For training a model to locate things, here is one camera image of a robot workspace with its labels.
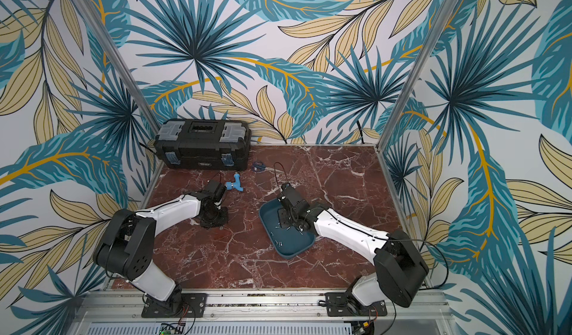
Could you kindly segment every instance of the cable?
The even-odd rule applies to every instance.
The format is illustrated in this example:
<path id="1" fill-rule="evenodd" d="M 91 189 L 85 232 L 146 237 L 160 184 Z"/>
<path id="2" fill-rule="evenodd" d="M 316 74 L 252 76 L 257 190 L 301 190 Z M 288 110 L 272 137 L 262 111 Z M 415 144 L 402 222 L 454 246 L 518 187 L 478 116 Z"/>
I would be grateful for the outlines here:
<path id="1" fill-rule="evenodd" d="M 209 182 L 212 181 L 212 179 L 215 178 L 216 175 L 218 175 L 218 183 L 222 183 L 222 182 L 223 182 L 223 174 L 221 174 L 221 173 L 216 173 L 216 174 L 214 174 L 214 175 L 211 177 L 211 179 L 209 180 Z"/>
<path id="2" fill-rule="evenodd" d="M 363 131 L 361 131 L 361 125 L 359 123 L 359 120 L 357 121 L 357 129 L 359 130 L 359 135 L 361 137 L 361 143 L 365 144 L 365 142 L 363 141 Z"/>
<path id="3" fill-rule="evenodd" d="M 390 326 L 387 327 L 387 329 L 385 329 L 382 333 L 380 333 L 379 335 L 383 335 L 386 332 L 388 332 L 391 329 L 391 326 L 393 326 L 393 324 L 395 324 L 395 318 L 397 317 L 397 309 L 395 309 L 395 303 L 391 302 L 394 306 L 394 319 L 391 321 Z"/>
<path id="4" fill-rule="evenodd" d="M 278 183 L 278 175 L 277 175 L 277 173 L 276 173 L 276 164 L 282 166 L 282 171 L 284 172 L 284 176 L 286 176 L 286 181 L 287 181 L 288 183 L 290 183 L 290 177 L 288 177 L 288 174 L 286 173 L 286 169 L 284 168 L 284 165 L 282 165 L 282 163 L 276 161 L 276 162 L 274 163 L 274 165 L 272 165 L 273 168 L 274 168 L 274 178 L 275 178 L 275 180 L 276 180 L 276 186 L 278 186 L 278 190 L 280 190 L 280 193 L 282 194 L 282 190 L 280 189 L 280 183 Z"/>
<path id="5" fill-rule="evenodd" d="M 187 330 L 185 332 L 185 335 L 187 335 L 193 329 L 193 326 L 195 325 L 195 321 L 197 320 L 197 313 L 195 313 L 195 309 L 192 306 L 190 306 L 190 308 L 193 310 L 193 324 L 190 325 L 190 328 L 189 328 L 189 330 Z"/>
<path id="6" fill-rule="evenodd" d="M 143 144 L 143 143 L 139 143 L 139 145 L 143 146 L 144 148 L 146 148 L 147 150 L 149 150 L 149 151 L 152 152 L 153 154 L 155 154 L 155 155 L 157 154 L 157 152 L 156 152 L 156 151 L 153 151 L 153 149 L 151 149 L 149 146 L 147 146 L 147 145 L 145 145 L 145 144 Z"/>
<path id="7" fill-rule="evenodd" d="M 440 250 L 436 245 L 434 245 L 433 243 L 431 243 L 431 242 L 429 242 L 429 241 L 426 241 L 426 240 L 424 240 L 424 239 L 415 239 L 415 238 L 409 238 L 409 239 L 379 238 L 379 237 L 376 237 L 376 236 L 374 236 L 374 235 L 369 234 L 369 233 L 366 232 L 366 231 L 363 231 L 363 230 L 360 230 L 360 229 L 358 229 L 358 228 L 352 227 L 352 226 L 350 226 L 349 224 L 345 224 L 344 222 L 342 222 L 342 221 L 340 221 L 338 218 L 336 218 L 336 217 L 332 214 L 332 212 L 330 212 L 329 210 L 326 210 L 326 209 L 323 208 L 323 207 L 314 207 L 313 209 L 309 210 L 308 213 L 310 213 L 310 212 L 313 211 L 313 210 L 320 210 L 320 209 L 326 211 L 327 213 L 329 213 L 329 215 L 332 216 L 333 219 L 336 220 L 336 222 L 339 222 L 339 223 L 343 224 L 344 226 L 351 228 L 352 230 L 355 230 L 355 231 L 361 232 L 361 233 L 363 233 L 363 234 L 365 234 L 365 235 L 368 235 L 368 237 L 375 238 L 375 239 L 379 239 L 380 241 L 390 241 L 390 242 L 405 242 L 405 241 L 423 242 L 424 244 L 430 245 L 431 247 L 437 249 L 437 252 L 439 252 L 439 254 L 441 255 L 441 257 L 442 257 L 443 260 L 445 261 L 445 268 L 447 268 L 447 273 L 445 274 L 445 280 L 444 280 L 441 284 L 439 284 L 438 286 L 433 286 L 433 287 L 431 287 L 431 288 L 423 288 L 423 289 L 419 289 L 419 290 L 439 289 L 439 288 L 441 288 L 443 285 L 445 285 L 445 283 L 447 283 L 447 279 L 449 278 L 449 263 L 447 263 L 447 260 L 445 259 L 445 255 L 443 254 L 443 252 L 441 252 L 441 250 Z"/>

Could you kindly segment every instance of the black toolbox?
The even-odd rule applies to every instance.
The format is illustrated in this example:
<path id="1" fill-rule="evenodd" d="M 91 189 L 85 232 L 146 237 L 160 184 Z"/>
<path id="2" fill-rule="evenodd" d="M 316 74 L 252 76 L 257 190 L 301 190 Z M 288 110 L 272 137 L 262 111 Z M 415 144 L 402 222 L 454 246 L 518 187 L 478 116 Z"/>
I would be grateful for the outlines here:
<path id="1" fill-rule="evenodd" d="M 154 147 L 170 168 L 244 171 L 250 139 L 245 122 L 170 119 L 161 126 Z"/>

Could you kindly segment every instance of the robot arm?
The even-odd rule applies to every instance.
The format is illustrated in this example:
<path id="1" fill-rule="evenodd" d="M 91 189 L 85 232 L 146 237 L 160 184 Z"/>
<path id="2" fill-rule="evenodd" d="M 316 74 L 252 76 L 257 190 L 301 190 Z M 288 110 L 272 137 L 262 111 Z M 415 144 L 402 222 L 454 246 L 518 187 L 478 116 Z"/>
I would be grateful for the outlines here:
<path id="1" fill-rule="evenodd" d="M 405 232 L 375 230 L 328 207 L 310 206 L 289 183 L 282 185 L 279 201 L 281 227 L 293 226 L 333 239 L 375 266 L 375 273 L 358 278 L 347 290 L 348 303 L 355 310 L 385 299 L 410 306 L 429 269 Z"/>
<path id="2" fill-rule="evenodd" d="M 93 261 L 106 272 L 117 273 L 151 297 L 166 316 L 182 307 L 181 287 L 153 263 L 155 236 L 186 219 L 199 217 L 204 228 L 220 227 L 228 221 L 228 209 L 220 208 L 225 187 L 210 181 L 199 191 L 181 195 L 149 209 L 119 210 L 105 230 Z"/>

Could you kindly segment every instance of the wall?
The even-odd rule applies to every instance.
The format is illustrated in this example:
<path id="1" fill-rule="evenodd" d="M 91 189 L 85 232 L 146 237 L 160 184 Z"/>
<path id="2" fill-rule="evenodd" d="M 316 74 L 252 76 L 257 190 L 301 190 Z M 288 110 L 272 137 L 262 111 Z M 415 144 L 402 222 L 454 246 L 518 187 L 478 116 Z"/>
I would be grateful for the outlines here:
<path id="1" fill-rule="evenodd" d="M 441 1 L 128 0 L 117 27 L 160 123 L 241 119 L 255 142 L 333 144 L 358 142 L 359 121 L 373 143 Z"/>
<path id="2" fill-rule="evenodd" d="M 70 0 L 0 0 L 0 17 L 0 332 L 60 334 L 104 281 L 95 243 L 115 210 L 137 208 L 156 161 Z"/>
<path id="3" fill-rule="evenodd" d="M 569 334 L 572 0 L 466 1 L 384 156 L 462 334 Z"/>

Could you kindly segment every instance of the blue scissors handle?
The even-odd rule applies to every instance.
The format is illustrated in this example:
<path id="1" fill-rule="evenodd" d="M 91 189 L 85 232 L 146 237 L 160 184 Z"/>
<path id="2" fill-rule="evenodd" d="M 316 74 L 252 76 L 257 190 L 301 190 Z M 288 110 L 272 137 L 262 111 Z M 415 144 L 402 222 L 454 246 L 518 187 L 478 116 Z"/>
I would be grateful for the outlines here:
<path id="1" fill-rule="evenodd" d="M 266 165 L 262 163 L 262 161 L 254 161 L 252 163 L 252 167 L 251 170 L 254 171 L 255 173 L 261 173 L 264 170 L 266 170 Z"/>

